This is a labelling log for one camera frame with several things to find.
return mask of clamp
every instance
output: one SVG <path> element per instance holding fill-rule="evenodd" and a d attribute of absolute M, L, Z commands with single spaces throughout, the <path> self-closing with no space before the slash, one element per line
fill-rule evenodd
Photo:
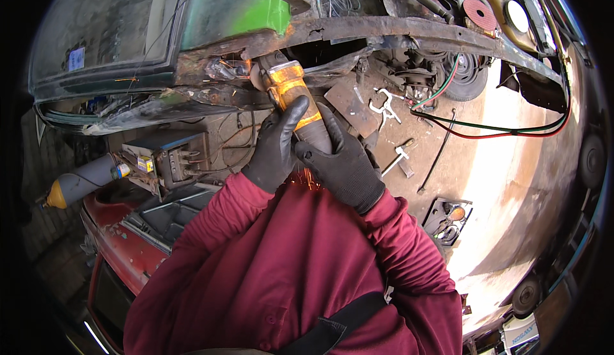
<path fill-rule="evenodd" d="M 397 114 L 394 112 L 394 110 L 392 109 L 392 107 L 390 106 L 390 103 L 392 102 L 392 98 L 399 98 L 402 100 L 405 100 L 404 97 L 402 96 L 398 96 L 396 94 L 393 94 L 391 92 L 389 92 L 386 89 L 378 89 L 378 88 L 373 88 L 373 90 L 377 91 L 378 93 L 384 93 L 386 95 L 386 101 L 384 102 L 384 104 L 380 107 L 377 108 L 375 106 L 373 106 L 373 100 L 369 100 L 369 108 L 376 112 L 377 114 L 382 114 L 382 122 L 380 124 L 380 128 L 379 130 L 381 131 L 382 127 L 384 127 L 386 120 L 389 120 L 391 118 L 395 118 L 397 120 L 397 122 L 399 124 L 403 123 L 401 122 L 401 119 L 399 119 L 399 117 L 397 116 Z"/>

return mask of hand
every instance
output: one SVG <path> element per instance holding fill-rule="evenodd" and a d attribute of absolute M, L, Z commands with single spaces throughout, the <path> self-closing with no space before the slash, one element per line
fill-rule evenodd
<path fill-rule="evenodd" d="M 322 119 L 333 143 L 334 154 L 326 154 L 306 142 L 297 142 L 296 156 L 341 202 L 366 214 L 380 199 L 386 185 L 373 168 L 355 136 L 343 130 L 333 113 L 318 104 Z"/>
<path fill-rule="evenodd" d="M 308 106 L 309 98 L 300 96 L 283 114 L 273 111 L 260 126 L 254 155 L 241 172 L 269 194 L 286 180 L 296 163 L 296 156 L 291 152 L 292 132 Z"/>

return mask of car window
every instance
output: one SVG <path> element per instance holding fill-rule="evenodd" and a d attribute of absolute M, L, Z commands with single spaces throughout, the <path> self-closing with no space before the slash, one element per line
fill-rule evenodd
<path fill-rule="evenodd" d="M 177 0 L 55 0 L 33 46 L 31 83 L 165 59 L 172 28 L 165 24 L 176 6 Z"/>
<path fill-rule="evenodd" d="M 96 278 L 92 302 L 93 314 L 108 339 L 121 349 L 123 349 L 123 327 L 135 297 L 111 266 L 103 260 Z"/>

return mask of concrete floor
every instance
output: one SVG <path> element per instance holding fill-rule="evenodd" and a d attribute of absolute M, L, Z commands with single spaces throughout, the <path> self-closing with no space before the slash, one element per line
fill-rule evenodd
<path fill-rule="evenodd" d="M 572 51 L 570 55 L 572 60 L 579 60 Z M 472 307 L 472 314 L 463 317 L 465 335 L 496 321 L 508 310 L 509 306 L 499 308 L 499 304 L 524 278 L 559 225 L 558 218 L 575 176 L 583 129 L 580 88 L 573 84 L 580 80 L 573 64 L 569 68 L 573 115 L 560 134 L 550 138 L 506 136 L 486 140 L 466 140 L 452 135 L 427 190 L 421 195 L 416 191 L 433 163 L 445 131 L 418 122 L 403 101 L 393 100 L 392 107 L 403 123 L 387 121 L 374 154 L 383 169 L 396 157 L 395 146 L 414 138 L 416 142 L 409 155 L 415 175 L 407 179 L 399 167 L 393 168 L 384 177 L 388 189 L 394 196 L 408 200 L 408 212 L 419 222 L 424 221 L 437 197 L 465 199 L 474 206 L 470 220 L 448 253 L 448 270 L 459 293 L 468 294 L 467 305 Z M 495 89 L 499 78 L 500 61 L 495 61 L 489 69 L 486 89 L 478 98 L 469 102 L 442 98 L 435 114 L 448 118 L 455 108 L 459 120 L 503 127 L 540 126 L 560 116 L 527 103 L 519 93 L 508 88 Z M 367 73 L 360 87 L 362 97 L 372 98 L 380 106 L 385 96 L 376 94 L 373 88 L 382 87 L 387 86 L 381 76 Z M 398 92 L 391 86 L 388 90 Z M 261 122 L 267 114 L 269 111 L 256 112 L 256 122 Z M 239 117 L 243 127 L 251 125 L 249 113 Z M 208 130 L 213 152 L 221 141 L 237 131 L 237 115 L 211 116 L 195 125 L 175 122 L 172 128 Z M 462 126 L 455 129 L 473 135 L 480 132 Z M 146 132 L 134 131 L 135 136 Z M 228 145 L 240 146 L 249 140 L 250 130 L 245 129 Z M 217 157 L 213 168 L 234 164 L 245 152 L 244 148 L 220 150 L 212 154 Z M 228 174 L 226 171 L 211 177 L 224 179 Z"/>

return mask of grinder disc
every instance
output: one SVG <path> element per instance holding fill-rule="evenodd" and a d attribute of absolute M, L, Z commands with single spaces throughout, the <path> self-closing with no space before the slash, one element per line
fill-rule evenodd
<path fill-rule="evenodd" d="M 465 10 L 467 17 L 482 29 L 492 32 L 497 27 L 495 14 L 483 2 L 479 0 L 464 0 L 462 8 Z"/>

